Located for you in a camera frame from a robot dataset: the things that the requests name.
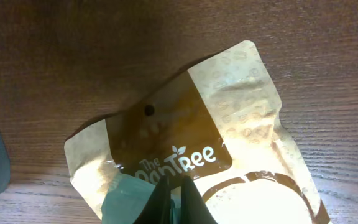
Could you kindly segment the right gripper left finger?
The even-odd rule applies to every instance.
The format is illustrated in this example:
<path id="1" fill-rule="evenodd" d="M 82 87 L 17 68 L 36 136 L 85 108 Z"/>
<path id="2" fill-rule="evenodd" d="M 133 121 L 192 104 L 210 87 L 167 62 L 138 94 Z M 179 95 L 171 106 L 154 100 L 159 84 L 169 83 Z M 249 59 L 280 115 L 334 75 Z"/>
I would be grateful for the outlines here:
<path id="1" fill-rule="evenodd" d="M 168 177 L 160 178 L 134 224 L 171 224 L 171 193 Z"/>

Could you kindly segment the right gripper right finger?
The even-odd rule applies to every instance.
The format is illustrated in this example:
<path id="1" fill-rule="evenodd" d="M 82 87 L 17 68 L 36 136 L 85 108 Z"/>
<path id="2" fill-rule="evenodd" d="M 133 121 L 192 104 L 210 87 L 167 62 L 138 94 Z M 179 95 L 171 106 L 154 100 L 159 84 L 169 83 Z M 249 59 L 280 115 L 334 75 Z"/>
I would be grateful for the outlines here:
<path id="1" fill-rule="evenodd" d="M 189 176 L 181 184 L 181 224 L 217 224 Z"/>

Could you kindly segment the light blue tissue pack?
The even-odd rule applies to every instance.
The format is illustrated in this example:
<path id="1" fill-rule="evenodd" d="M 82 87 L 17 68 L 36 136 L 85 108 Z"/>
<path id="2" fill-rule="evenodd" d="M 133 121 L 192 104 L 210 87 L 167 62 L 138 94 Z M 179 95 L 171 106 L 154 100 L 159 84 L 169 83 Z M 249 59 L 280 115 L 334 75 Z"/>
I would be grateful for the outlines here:
<path id="1" fill-rule="evenodd" d="M 102 224 L 134 224 L 156 185 L 127 174 L 112 182 L 101 207 Z M 180 222 L 180 198 L 171 194 L 171 224 Z"/>

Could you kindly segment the beige Pantree pouch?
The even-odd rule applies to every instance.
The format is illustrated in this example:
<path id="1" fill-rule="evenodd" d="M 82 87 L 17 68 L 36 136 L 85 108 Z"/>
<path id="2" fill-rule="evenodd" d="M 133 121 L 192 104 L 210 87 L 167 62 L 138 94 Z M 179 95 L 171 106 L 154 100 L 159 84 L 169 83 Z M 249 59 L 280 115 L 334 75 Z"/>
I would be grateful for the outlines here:
<path id="1" fill-rule="evenodd" d="M 167 176 L 179 198 L 191 177 L 217 223 L 329 223 L 281 108 L 257 47 L 242 41 L 68 138 L 71 184 L 101 221 L 111 182 L 127 174 Z"/>

